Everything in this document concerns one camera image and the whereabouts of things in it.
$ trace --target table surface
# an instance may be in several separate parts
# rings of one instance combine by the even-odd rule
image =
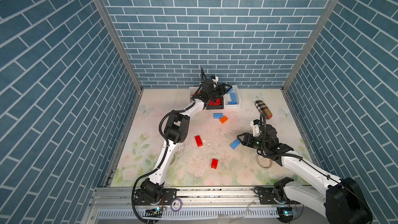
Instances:
[[[230,147],[238,134],[252,132],[250,122],[260,116],[254,102],[260,99],[273,114],[267,124],[276,128],[279,141],[311,161],[280,90],[239,89],[239,94],[241,108],[205,110],[191,118],[188,136],[176,151],[165,186],[273,185],[283,177],[307,184],[275,162],[268,169],[261,168],[253,148]],[[111,187],[132,187],[137,177],[154,168],[163,145],[159,122],[171,110],[186,107],[189,96],[189,89],[144,90]],[[217,112],[228,117],[228,121],[222,124],[214,119],[213,113]],[[196,135],[202,138],[203,146],[197,147]],[[217,169],[211,168],[213,158],[218,159]]]

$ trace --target aluminum frame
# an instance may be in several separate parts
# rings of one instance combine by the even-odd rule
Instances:
[[[304,47],[302,48],[300,55],[298,56],[295,64],[293,65],[292,71],[289,73],[289,75],[286,78],[286,81],[283,83],[282,90],[286,91],[290,87],[294,77],[296,76],[301,65],[304,63],[305,59],[307,58],[308,53],[314,46],[316,39],[321,33],[323,27],[325,26],[327,20],[329,19],[330,15],[332,14],[338,2],[339,0],[328,0],[328,2],[326,3],[321,16],[316,22],[313,31],[308,37],[307,42],[304,44]]]
[[[264,186],[272,191],[273,186]],[[203,209],[217,211],[224,208],[246,208],[251,202],[253,210],[264,210],[275,207],[289,207],[287,204],[261,205],[254,186],[214,186],[214,187],[173,187],[177,197],[182,200],[183,209]],[[131,209],[132,187],[97,187],[82,219],[82,224],[93,224],[101,211],[119,211]],[[140,212],[154,206],[136,206]]]
[[[138,106],[141,101],[142,93],[143,93],[143,91],[138,92],[137,95],[135,96],[134,103],[133,103],[132,108],[129,113],[129,118],[127,119],[126,125],[122,132],[122,136],[120,137],[120,140],[115,149],[115,153],[112,157],[112,161],[109,164],[109,168],[106,173],[106,177],[103,179],[103,181],[101,183],[101,185],[104,187],[107,187],[109,185],[109,180],[112,179],[111,175],[112,175],[112,173],[114,173],[116,171],[117,164],[119,163],[120,156],[122,154],[124,145],[126,144],[127,136],[129,135],[129,131],[132,126],[132,121],[134,120],[135,114],[137,113],[137,109],[138,109]]]
[[[135,74],[131,62],[129,60],[129,57],[126,53],[126,50],[124,49],[122,42],[119,38],[119,35],[116,32],[115,26],[112,23],[111,17],[105,7],[105,4],[103,3],[102,0],[93,0],[98,13],[105,24],[105,27],[107,28],[109,35],[117,49],[117,52],[119,53],[124,65],[126,66],[126,69],[132,79],[132,82],[134,83],[135,87],[137,88],[138,92],[140,93],[142,91],[142,86],[140,84],[140,81],[137,79],[137,75]]]
[[[312,162],[316,166],[321,167],[321,163],[320,163],[318,157],[316,156],[316,153],[315,153],[314,149],[311,146],[310,139],[308,138],[308,135],[307,135],[307,133],[304,130],[304,127],[303,127],[303,125],[302,125],[302,123],[301,123],[301,121],[299,119],[299,116],[297,115],[296,110],[294,109],[292,103],[290,103],[290,98],[289,98],[287,92],[282,90],[282,95],[285,98],[287,107],[289,107],[289,110],[290,110],[290,112],[292,114],[293,120],[295,121],[296,126],[298,128],[298,131],[301,134],[302,140],[304,141],[304,145],[307,148],[308,153],[310,154]]]

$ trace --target white cable tray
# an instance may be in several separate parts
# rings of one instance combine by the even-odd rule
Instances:
[[[138,214],[142,216],[143,209],[137,209]],[[162,220],[203,220],[203,219],[217,219],[219,214],[222,215],[239,215],[246,211],[245,207],[232,208],[182,208],[178,212],[173,212],[169,208],[163,212]],[[246,218],[276,218],[276,207],[255,207],[251,208],[246,214]],[[98,211],[97,219],[136,219],[132,209],[113,208],[100,209]]]

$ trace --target blue lego brick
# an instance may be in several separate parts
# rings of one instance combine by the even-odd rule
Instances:
[[[238,145],[240,145],[240,141],[239,141],[238,139],[235,139],[235,141],[232,142],[232,144],[231,144],[230,146],[231,146],[231,148],[234,150],[234,149],[236,149],[236,147],[237,147]]]
[[[232,101],[236,101],[235,93],[231,93],[230,96],[231,96],[231,100],[232,100]]]
[[[222,113],[213,113],[213,118],[222,118],[223,116]]]

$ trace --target brick pattern wall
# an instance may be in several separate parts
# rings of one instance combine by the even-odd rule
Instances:
[[[398,223],[398,0],[340,0],[288,95],[322,167]]]
[[[281,87],[327,0],[103,0],[144,87]]]
[[[0,0],[0,223],[75,223],[136,89],[92,0]]]

